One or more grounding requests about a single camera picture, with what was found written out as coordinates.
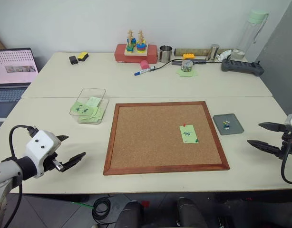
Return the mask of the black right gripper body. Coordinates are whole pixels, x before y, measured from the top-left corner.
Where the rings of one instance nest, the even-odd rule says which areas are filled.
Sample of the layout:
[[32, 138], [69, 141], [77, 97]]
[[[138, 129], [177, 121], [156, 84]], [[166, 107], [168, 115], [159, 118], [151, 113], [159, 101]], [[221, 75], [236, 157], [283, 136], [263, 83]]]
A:
[[292, 155], [292, 127], [286, 128], [285, 132], [282, 135], [282, 158], [285, 158], [285, 155]]

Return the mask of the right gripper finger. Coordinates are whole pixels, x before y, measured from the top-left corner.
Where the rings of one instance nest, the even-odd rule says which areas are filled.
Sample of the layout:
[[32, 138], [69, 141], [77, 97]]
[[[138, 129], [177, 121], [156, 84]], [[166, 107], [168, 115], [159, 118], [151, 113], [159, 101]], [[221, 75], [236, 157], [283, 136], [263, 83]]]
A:
[[283, 159], [283, 153], [279, 149], [279, 147], [272, 146], [272, 145], [269, 145], [267, 142], [262, 142], [262, 141], [258, 141], [258, 140], [247, 140], [247, 142], [251, 146], [253, 146], [253, 147], [255, 147], [263, 152], [273, 154], [276, 157], [278, 157], [279, 159]]
[[285, 132], [285, 125], [280, 123], [264, 122], [258, 124], [260, 127], [274, 132]]

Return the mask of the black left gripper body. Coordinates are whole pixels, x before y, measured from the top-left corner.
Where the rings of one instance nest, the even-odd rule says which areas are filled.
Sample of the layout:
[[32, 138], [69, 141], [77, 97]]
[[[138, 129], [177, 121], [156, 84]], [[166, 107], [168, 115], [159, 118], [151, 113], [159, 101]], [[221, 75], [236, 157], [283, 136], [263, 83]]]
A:
[[57, 153], [54, 152], [44, 160], [44, 172], [51, 171], [53, 169], [57, 169], [60, 172], [65, 171], [65, 166], [56, 159], [57, 156]]

